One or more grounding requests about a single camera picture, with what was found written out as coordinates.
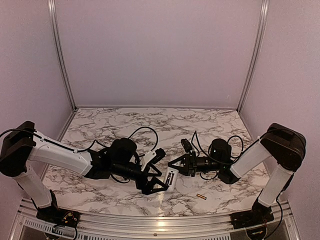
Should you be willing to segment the white remote control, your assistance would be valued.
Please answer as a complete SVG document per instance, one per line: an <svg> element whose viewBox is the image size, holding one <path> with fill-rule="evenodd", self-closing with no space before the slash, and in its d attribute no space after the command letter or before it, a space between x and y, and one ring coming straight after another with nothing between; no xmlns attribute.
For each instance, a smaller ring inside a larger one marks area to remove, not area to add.
<svg viewBox="0 0 320 240"><path fill-rule="evenodd" d="M167 168L163 179L165 185L168 186L167 192L173 192L175 190L178 174L179 171L177 169L172 167Z"/></svg>

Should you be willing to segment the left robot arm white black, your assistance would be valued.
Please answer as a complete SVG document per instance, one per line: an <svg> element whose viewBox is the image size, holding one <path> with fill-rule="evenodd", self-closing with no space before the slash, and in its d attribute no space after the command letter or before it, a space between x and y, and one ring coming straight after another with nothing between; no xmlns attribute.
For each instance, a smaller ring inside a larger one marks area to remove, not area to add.
<svg viewBox="0 0 320 240"><path fill-rule="evenodd" d="M42 183L28 164L31 161L47 163L77 173L87 179L108 179L112 175L135 181L144 195L163 192L168 186L159 178L162 172L155 166L166 153L153 148L140 158L137 145L130 138L120 138L99 151L91 147L73 148L53 140L26 121L17 128L5 130L0 152L0 172L14 179L29 195L35 206L53 223L63 219L54 194Z"/></svg>

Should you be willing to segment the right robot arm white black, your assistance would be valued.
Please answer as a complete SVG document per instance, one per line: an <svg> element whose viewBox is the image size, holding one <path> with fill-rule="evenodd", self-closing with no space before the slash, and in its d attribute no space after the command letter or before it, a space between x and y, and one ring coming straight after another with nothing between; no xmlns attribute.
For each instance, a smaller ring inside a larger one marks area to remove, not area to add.
<svg viewBox="0 0 320 240"><path fill-rule="evenodd" d="M267 216L279 195L286 190L295 172L306 156L306 138L299 132L278 123L273 123L267 131L249 147L242 149L237 157L232 156L229 141L214 139L203 156L201 147L194 147L187 139L182 139L185 154L170 161L169 169L177 170L184 176L195 176L197 172L215 171L223 183L232 185L238 182L253 168L268 159L274 159L277 167L267 184L255 200L247 219L258 224Z"/></svg>

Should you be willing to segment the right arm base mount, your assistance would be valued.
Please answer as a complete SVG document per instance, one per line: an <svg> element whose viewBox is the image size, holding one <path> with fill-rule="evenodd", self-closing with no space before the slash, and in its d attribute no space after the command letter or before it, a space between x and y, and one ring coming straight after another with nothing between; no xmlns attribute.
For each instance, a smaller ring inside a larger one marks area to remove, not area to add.
<svg viewBox="0 0 320 240"><path fill-rule="evenodd" d="M266 212L257 210L235 212L230 215L230 218L231 224L235 230L264 225L275 219L271 209L268 209Z"/></svg>

